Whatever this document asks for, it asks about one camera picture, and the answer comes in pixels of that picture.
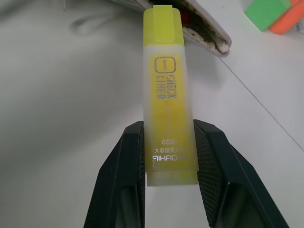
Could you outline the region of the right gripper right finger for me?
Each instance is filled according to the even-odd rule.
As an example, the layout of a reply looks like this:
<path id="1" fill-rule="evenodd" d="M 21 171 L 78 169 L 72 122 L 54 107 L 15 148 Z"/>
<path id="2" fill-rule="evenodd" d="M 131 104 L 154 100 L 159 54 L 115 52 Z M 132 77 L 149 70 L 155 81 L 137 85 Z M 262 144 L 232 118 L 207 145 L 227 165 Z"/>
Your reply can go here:
<path id="1" fill-rule="evenodd" d="M 280 228 L 280 211 L 254 167 L 216 126 L 194 120 L 199 189 L 210 228 Z"/>

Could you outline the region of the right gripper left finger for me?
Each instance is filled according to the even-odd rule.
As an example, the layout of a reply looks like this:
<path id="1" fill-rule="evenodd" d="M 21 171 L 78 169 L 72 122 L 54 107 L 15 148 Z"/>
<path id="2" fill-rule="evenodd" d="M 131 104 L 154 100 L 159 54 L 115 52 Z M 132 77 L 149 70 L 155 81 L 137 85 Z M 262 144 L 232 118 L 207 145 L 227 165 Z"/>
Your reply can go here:
<path id="1" fill-rule="evenodd" d="M 125 128 L 101 166 L 84 228 L 145 228 L 143 122 Z"/>

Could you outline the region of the yellow highlighter pen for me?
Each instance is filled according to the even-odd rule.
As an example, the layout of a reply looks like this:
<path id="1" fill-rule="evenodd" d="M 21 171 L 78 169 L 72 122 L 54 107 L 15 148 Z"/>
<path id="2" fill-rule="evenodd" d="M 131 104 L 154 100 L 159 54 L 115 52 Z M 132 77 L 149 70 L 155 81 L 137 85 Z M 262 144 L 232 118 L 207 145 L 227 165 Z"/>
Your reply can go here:
<path id="1" fill-rule="evenodd" d="M 144 152 L 148 186 L 196 185 L 199 170 L 181 15 L 143 15 Z"/>

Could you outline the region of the grey checked pencil pouch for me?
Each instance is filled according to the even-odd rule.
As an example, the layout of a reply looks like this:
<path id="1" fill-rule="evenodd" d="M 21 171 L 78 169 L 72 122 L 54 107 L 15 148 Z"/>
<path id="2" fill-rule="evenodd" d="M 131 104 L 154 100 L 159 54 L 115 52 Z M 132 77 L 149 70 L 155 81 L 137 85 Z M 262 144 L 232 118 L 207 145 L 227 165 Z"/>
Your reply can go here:
<path id="1" fill-rule="evenodd" d="M 219 57 L 229 55 L 227 32 L 196 0 L 148 0 L 151 5 L 172 5 L 180 11 L 184 38 Z"/>

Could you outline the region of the orange sponge block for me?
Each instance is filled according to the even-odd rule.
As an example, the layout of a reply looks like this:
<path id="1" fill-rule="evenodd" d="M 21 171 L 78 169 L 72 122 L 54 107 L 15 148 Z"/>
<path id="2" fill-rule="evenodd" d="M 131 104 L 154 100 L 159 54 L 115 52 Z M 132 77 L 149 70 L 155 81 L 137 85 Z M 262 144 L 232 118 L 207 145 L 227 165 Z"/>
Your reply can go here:
<path id="1" fill-rule="evenodd" d="M 290 0 L 291 7 L 280 16 L 268 29 L 282 35 L 304 18 L 304 0 Z"/>

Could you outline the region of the green sponge block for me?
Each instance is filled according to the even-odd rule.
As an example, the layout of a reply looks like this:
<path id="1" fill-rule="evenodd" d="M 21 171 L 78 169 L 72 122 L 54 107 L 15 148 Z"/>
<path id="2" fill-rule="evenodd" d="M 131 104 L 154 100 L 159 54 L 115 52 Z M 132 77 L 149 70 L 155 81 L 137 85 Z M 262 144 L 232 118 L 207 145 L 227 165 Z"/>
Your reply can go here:
<path id="1" fill-rule="evenodd" d="M 290 0 L 253 0 L 244 13 L 260 31 L 265 31 L 291 6 Z"/>

